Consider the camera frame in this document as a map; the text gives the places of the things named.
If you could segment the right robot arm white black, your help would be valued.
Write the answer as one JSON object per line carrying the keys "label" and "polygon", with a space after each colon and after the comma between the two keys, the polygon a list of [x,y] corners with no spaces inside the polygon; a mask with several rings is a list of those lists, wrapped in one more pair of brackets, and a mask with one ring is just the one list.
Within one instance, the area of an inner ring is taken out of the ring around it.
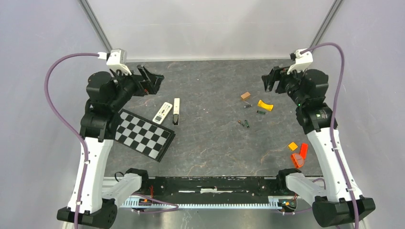
{"label": "right robot arm white black", "polygon": [[304,199],[324,228],[360,221],[376,208],[374,200],[363,195],[348,169],[337,122],[325,103],[328,79],[320,70],[289,73],[287,68],[280,67],[262,76],[265,90],[286,93],[296,104],[297,121],[316,152],[326,184],[322,189],[299,169],[290,168],[279,171],[276,189],[282,195],[292,191]]}

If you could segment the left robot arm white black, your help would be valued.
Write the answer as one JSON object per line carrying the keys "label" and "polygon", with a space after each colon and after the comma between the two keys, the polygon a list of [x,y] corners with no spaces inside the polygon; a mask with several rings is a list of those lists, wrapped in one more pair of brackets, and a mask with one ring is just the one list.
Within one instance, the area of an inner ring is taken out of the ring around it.
{"label": "left robot arm white black", "polygon": [[143,65],[139,74],[96,72],[89,76],[89,96],[80,122],[78,138],[82,145],[78,174],[71,199],[57,212],[57,219],[99,229],[109,229],[117,218],[118,208],[133,193],[145,194],[150,181],[146,170],[131,168],[108,191],[103,192],[107,158],[113,146],[119,111],[134,96],[156,94],[164,80]]}

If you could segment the white black remote control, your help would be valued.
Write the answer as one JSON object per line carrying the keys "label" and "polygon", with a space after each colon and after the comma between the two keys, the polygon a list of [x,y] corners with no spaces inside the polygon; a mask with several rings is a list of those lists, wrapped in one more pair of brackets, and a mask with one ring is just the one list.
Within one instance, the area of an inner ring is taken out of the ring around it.
{"label": "white black remote control", "polygon": [[173,125],[179,125],[180,121],[180,98],[175,98],[173,103]]}

